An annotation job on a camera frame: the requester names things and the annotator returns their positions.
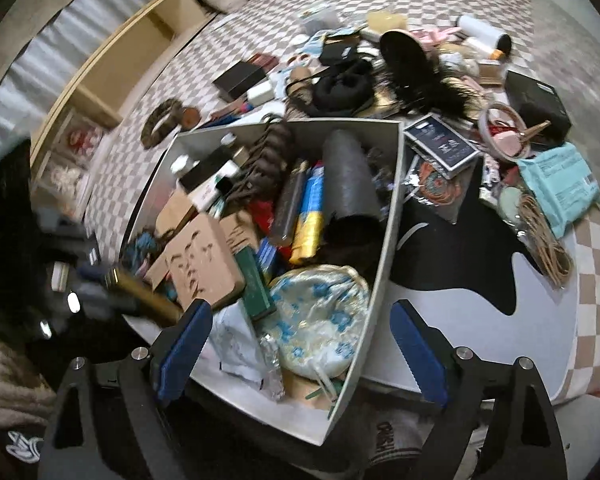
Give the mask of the blue brown knitted item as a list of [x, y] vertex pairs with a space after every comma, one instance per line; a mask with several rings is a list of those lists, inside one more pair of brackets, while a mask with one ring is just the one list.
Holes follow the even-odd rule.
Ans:
[[143, 264], [153, 263], [163, 251], [160, 237], [152, 229], [144, 229], [121, 248], [120, 263], [131, 273], [137, 273]]

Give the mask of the carved wooden plaque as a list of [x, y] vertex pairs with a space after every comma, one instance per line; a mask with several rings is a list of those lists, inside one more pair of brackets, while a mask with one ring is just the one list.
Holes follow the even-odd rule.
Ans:
[[178, 302], [186, 310], [195, 299], [212, 310], [232, 304], [244, 291], [245, 278], [228, 247], [219, 221], [197, 214], [164, 251]]

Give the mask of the black rectangular case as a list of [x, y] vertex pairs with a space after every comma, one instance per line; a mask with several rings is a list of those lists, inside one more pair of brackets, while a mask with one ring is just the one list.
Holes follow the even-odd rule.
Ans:
[[292, 243], [308, 169], [309, 162], [298, 159], [279, 196], [274, 221], [268, 234], [270, 242], [276, 247], [287, 247]]

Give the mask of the black white mouse pad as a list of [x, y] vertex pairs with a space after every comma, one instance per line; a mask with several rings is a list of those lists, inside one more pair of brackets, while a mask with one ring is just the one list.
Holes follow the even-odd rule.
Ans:
[[363, 378], [415, 392], [418, 385], [389, 328], [389, 311], [408, 300], [455, 347], [509, 364], [528, 356], [556, 400], [576, 336], [578, 281], [555, 288], [498, 213], [478, 197], [475, 169], [455, 223], [407, 200], [390, 281]]

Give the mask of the brown fur headband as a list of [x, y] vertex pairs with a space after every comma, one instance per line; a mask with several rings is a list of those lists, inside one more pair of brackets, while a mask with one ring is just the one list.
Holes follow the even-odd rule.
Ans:
[[140, 132], [140, 143], [145, 150], [160, 144], [181, 123], [183, 104], [178, 99], [166, 99], [148, 116]]

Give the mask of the blue floral pouch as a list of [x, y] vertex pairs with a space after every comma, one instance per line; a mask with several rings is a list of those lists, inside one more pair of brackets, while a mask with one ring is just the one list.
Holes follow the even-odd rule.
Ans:
[[275, 311], [259, 323], [280, 365], [309, 380], [347, 371], [370, 313], [370, 288], [350, 266], [307, 266], [272, 281]]

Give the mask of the wooden shelf unit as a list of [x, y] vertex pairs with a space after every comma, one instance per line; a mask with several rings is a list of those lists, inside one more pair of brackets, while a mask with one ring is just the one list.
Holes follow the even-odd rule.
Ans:
[[215, 14], [198, 0], [151, 0], [121, 24], [76, 71], [33, 133], [35, 168], [53, 143], [66, 110], [106, 128], [120, 125], [156, 78]]

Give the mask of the teal plastic mailer bag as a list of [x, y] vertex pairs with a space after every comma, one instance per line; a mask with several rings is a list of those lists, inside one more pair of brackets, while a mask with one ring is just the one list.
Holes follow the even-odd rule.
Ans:
[[570, 142], [517, 162], [522, 180], [540, 205], [554, 237], [580, 219], [600, 199], [600, 186]]

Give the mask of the black foam roller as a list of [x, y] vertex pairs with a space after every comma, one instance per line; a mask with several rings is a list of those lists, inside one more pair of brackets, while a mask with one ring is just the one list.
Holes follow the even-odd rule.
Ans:
[[323, 144], [324, 239], [335, 247], [361, 246], [379, 237], [384, 220], [362, 145], [334, 130]]

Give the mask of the black flat gift box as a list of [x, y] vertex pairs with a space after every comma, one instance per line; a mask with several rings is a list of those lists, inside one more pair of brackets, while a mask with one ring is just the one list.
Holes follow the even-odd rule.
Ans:
[[239, 61], [215, 78], [213, 84], [219, 97], [225, 102], [233, 102], [260, 84], [266, 78], [264, 69], [256, 64]]

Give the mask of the framed dark picture card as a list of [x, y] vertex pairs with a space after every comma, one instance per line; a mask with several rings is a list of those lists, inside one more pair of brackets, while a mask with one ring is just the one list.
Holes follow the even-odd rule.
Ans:
[[427, 114], [404, 128], [414, 150], [447, 178], [470, 166], [480, 152], [446, 122]]

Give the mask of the white power adapter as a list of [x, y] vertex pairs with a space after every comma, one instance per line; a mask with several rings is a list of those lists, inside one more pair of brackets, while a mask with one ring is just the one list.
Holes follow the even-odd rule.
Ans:
[[275, 99], [274, 86], [268, 81], [262, 81], [251, 87], [246, 94], [247, 102], [253, 107], [259, 107]]

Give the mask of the round pink-rimmed tray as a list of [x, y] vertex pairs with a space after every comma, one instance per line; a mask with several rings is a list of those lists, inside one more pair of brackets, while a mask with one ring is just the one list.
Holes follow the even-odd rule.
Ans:
[[492, 102], [479, 113], [478, 131], [489, 153], [501, 162], [516, 162], [531, 155], [522, 135], [527, 127], [519, 114], [500, 102]]

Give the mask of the black square box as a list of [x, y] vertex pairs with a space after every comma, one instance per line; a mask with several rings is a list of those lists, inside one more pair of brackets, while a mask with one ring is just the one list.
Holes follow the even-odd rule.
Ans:
[[564, 144], [571, 120], [554, 87], [526, 75], [507, 73], [504, 82], [509, 105], [528, 127], [550, 122], [531, 142], [540, 148], [557, 148]]

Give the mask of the black hair wig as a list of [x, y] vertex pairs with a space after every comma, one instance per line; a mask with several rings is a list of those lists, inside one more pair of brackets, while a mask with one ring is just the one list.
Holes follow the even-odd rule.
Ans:
[[477, 64], [446, 47], [444, 37], [401, 29], [380, 35], [379, 52], [354, 49], [320, 58], [323, 69], [291, 71], [286, 98], [308, 117], [387, 118], [438, 113], [474, 122], [488, 101]]

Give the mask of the clear plastic container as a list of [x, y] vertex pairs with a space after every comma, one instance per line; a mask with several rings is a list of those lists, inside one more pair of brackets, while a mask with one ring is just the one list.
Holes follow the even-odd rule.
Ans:
[[338, 29], [341, 27], [337, 9], [331, 4], [320, 3], [302, 10], [298, 21], [303, 31], [312, 36], [321, 30]]

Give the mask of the white cylinder black cap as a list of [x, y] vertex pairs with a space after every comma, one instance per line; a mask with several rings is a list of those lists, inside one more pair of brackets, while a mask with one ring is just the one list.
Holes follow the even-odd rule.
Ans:
[[512, 53], [513, 40], [504, 29], [469, 14], [460, 15], [455, 24], [466, 36], [476, 38], [492, 50], [500, 50], [506, 56]]

